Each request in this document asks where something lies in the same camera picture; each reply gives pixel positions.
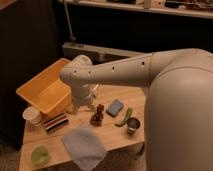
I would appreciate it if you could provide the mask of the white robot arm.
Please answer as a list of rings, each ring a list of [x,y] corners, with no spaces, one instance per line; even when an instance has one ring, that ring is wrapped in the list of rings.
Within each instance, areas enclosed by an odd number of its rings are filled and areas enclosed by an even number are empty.
[[[146,87],[147,171],[213,171],[213,53],[179,49],[99,65],[79,55],[60,79],[78,106],[91,100],[91,84]]]

